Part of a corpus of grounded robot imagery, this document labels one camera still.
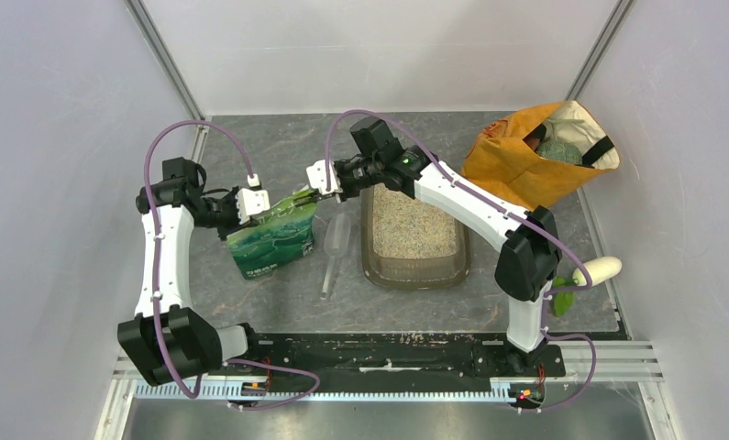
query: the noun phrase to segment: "brown plastic tray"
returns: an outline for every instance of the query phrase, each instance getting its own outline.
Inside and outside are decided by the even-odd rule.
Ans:
[[[469,230],[456,221],[458,252],[440,258],[385,258],[375,253],[372,236],[374,190],[361,192],[361,262],[364,275],[379,286],[405,289],[441,289],[463,282],[469,275]]]

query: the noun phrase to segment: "orange bag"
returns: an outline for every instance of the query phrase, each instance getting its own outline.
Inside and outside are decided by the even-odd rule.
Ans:
[[[583,165],[543,159],[524,138],[542,124],[545,139],[571,142]],[[618,168],[618,151],[577,101],[527,108],[485,127],[464,160],[461,175],[512,204],[550,206],[596,176]]]

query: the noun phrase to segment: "white radish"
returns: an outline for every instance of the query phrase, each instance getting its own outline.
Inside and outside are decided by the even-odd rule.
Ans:
[[[601,257],[592,259],[585,263],[585,269],[588,270],[588,274],[591,275],[591,282],[594,286],[602,284],[610,278],[617,275],[624,263],[620,259],[615,257]],[[586,284],[585,277],[583,276],[580,268],[575,269],[572,272],[572,280],[578,286],[584,286]]]

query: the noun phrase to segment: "white connector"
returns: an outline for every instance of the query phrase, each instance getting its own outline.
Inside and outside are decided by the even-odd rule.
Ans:
[[[261,186],[261,181],[259,180],[259,175],[257,173],[254,172],[253,177],[248,176],[248,186],[250,188]]]
[[[267,190],[253,191],[248,188],[241,188],[237,192],[237,209],[239,210],[240,223],[246,223],[253,215],[269,211],[270,196],[267,194]]]
[[[313,165],[307,167],[307,180],[310,182],[310,188],[318,190],[321,195],[340,193],[339,179],[337,178],[337,173],[331,163],[329,163],[329,175],[332,176],[332,187],[329,190],[326,188],[325,163],[325,160],[319,160]]]

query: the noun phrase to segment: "clear plastic scoop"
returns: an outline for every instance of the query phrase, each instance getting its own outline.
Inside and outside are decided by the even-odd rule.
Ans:
[[[335,272],[337,259],[344,256],[348,250],[348,241],[350,241],[350,217],[346,213],[339,213],[329,222],[324,240],[324,252],[329,256],[329,263],[326,265],[324,286],[321,287],[322,300],[332,296],[332,275]]]

